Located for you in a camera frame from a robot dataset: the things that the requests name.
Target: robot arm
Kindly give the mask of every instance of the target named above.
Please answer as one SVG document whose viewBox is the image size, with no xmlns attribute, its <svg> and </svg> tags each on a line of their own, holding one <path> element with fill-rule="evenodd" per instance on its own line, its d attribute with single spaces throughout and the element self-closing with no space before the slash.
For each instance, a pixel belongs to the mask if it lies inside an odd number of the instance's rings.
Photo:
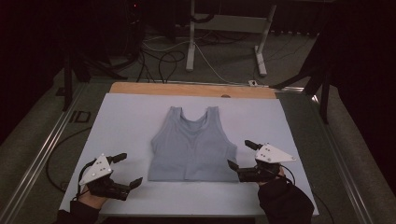
<svg viewBox="0 0 396 224">
<path fill-rule="evenodd" d="M 239 168 L 238 164 L 228 161 L 231 169 L 238 173 L 240 182 L 267 182 L 278 176 L 280 162 L 296 161 L 288 153 L 273 147 L 270 144 L 256 144 L 249 140 L 245 145 L 253 150 L 258 150 L 255 156 L 257 165 L 250 168 Z"/>
<path fill-rule="evenodd" d="M 105 157 L 102 154 L 96 160 L 87 163 L 79 174 L 77 197 L 80 195 L 80 186 L 87 185 L 92 195 L 125 201 L 129 192 L 139 187 L 143 179 L 143 177 L 140 177 L 127 186 L 117 184 L 110 178 L 113 173 L 110 163 L 123 161 L 126 157 L 126 153 L 121 153 L 115 157 Z M 83 176 L 84 171 L 90 166 L 90 170 Z"/>
</svg>

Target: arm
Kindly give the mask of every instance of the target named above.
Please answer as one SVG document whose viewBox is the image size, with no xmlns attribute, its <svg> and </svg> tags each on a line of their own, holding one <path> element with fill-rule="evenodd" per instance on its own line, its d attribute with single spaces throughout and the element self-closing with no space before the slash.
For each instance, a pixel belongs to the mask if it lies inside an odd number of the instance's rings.
<svg viewBox="0 0 396 224">
<path fill-rule="evenodd" d="M 58 211 L 57 220 L 54 224 L 90 224 L 95 223 L 99 217 L 99 211 L 107 198 L 91 195 L 89 191 L 78 197 L 77 201 L 70 202 L 70 213 Z"/>
<path fill-rule="evenodd" d="M 260 207 L 271 224 L 309 224 L 314 205 L 297 187 L 285 178 L 259 183 Z"/>
</svg>

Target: metal stand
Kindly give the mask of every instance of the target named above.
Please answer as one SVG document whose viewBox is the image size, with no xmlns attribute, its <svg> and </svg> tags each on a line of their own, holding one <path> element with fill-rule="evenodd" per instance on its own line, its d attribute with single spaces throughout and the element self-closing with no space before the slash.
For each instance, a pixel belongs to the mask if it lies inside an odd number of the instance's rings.
<svg viewBox="0 0 396 224">
<path fill-rule="evenodd" d="M 191 72 L 194 68 L 195 29 L 249 32 L 262 34 L 262 40 L 260 42 L 260 45 L 255 46 L 254 51 L 257 65 L 259 66 L 260 76 L 265 77 L 267 75 L 267 71 L 265 69 L 264 58 L 262 57 L 262 49 L 264 48 L 265 40 L 269 34 L 275 11 L 276 5 L 272 5 L 266 19 L 216 15 L 212 21 L 209 21 L 207 23 L 195 23 L 194 21 L 190 21 L 190 44 L 187 54 L 186 70 L 188 72 Z M 191 0 L 191 15 L 194 18 L 196 16 L 206 16 L 204 14 L 195 14 L 195 0 Z"/>
</svg>

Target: black curtain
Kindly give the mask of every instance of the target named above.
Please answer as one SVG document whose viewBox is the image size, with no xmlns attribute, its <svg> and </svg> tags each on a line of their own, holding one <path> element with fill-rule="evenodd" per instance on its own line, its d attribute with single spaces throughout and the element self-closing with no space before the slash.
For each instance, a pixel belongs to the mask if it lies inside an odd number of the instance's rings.
<svg viewBox="0 0 396 224">
<path fill-rule="evenodd" d="M 0 3 L 0 144 L 48 90 L 62 68 L 48 1 Z"/>
<path fill-rule="evenodd" d="M 331 68 L 332 84 L 394 193 L 395 12 L 390 0 L 338 1 L 302 68 Z"/>
</svg>

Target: gray tank top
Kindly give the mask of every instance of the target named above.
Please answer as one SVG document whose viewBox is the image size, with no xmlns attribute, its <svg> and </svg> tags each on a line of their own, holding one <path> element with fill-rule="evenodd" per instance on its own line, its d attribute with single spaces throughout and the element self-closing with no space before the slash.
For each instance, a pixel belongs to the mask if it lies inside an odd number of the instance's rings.
<svg viewBox="0 0 396 224">
<path fill-rule="evenodd" d="M 227 162 L 236 162 L 236 145 L 222 130 L 217 106 L 196 121 L 186 119 L 181 107 L 172 106 L 151 144 L 154 158 L 148 180 L 238 181 Z"/>
</svg>

